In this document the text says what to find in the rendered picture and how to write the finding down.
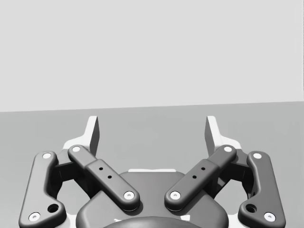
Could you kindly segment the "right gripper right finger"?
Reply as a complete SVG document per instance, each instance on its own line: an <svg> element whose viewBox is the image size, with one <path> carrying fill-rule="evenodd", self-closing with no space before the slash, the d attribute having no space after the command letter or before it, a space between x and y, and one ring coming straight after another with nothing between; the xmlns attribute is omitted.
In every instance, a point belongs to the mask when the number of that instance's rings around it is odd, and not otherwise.
<svg viewBox="0 0 304 228"><path fill-rule="evenodd" d="M208 158L199 161L167 190L166 208L181 211L200 191L215 197L230 180L235 180L242 183L247 194L237 213L240 224L248 228L285 228L270 156L261 151L244 153L238 141L221 135L214 116L207 116L204 135Z"/></svg>

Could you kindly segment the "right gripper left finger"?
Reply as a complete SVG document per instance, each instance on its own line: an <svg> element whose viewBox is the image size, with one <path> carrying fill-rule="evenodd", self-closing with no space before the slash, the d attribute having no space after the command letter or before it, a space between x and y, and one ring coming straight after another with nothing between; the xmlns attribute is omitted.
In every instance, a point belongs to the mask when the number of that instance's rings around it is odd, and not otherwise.
<svg viewBox="0 0 304 228"><path fill-rule="evenodd" d="M75 180L89 195L105 193L122 211L140 206L140 194L105 161L96 157L100 138L97 116L88 118L83 135L65 142L60 153L34 157L19 216L19 228L58 228L68 220L57 199L63 182Z"/></svg>

